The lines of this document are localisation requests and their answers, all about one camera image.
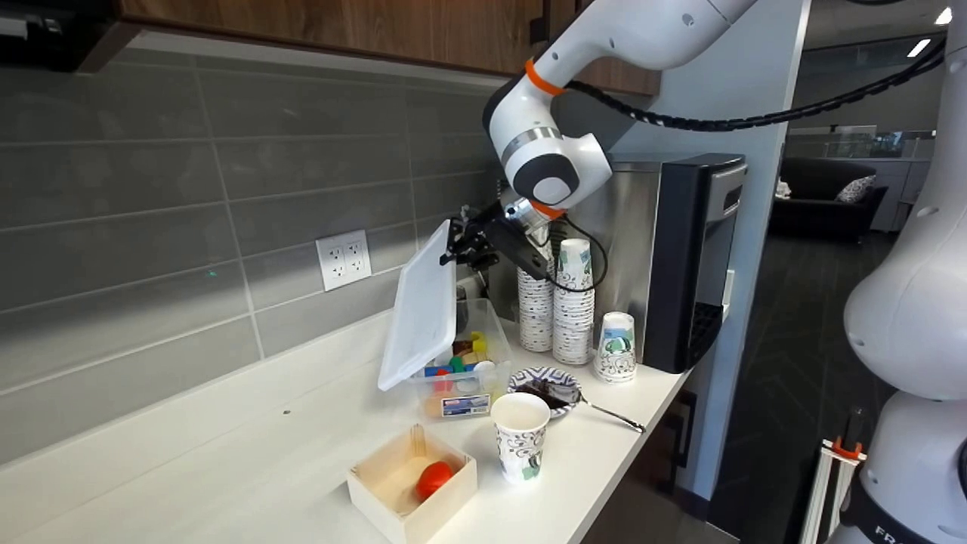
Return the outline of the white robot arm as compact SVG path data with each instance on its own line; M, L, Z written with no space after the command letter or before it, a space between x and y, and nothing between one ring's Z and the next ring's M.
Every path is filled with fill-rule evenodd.
M666 123L580 82L580 74L616 57L640 69L670 69L709 49L756 0L591 0L524 74L485 107L485 127L503 164L515 203L493 203L478 216L457 216L443 263L487 266L498 255L529 275L548 259L527 241L527 231L561 217L591 197L611 176L611 156L591 134L566 136L553 121L553 101L567 87L637 121Z

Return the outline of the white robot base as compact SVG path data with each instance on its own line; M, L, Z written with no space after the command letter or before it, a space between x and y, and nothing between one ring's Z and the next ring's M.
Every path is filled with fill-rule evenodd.
M827 544L967 544L967 0L948 7L925 187L843 309L852 354L894 392Z

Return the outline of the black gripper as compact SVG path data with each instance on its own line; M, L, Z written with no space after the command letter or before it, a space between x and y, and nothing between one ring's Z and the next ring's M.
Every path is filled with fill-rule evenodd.
M503 217L495 205L462 205L446 227L443 263L466 263L471 268L490 268L498 263L498 250L490 246L487 231Z

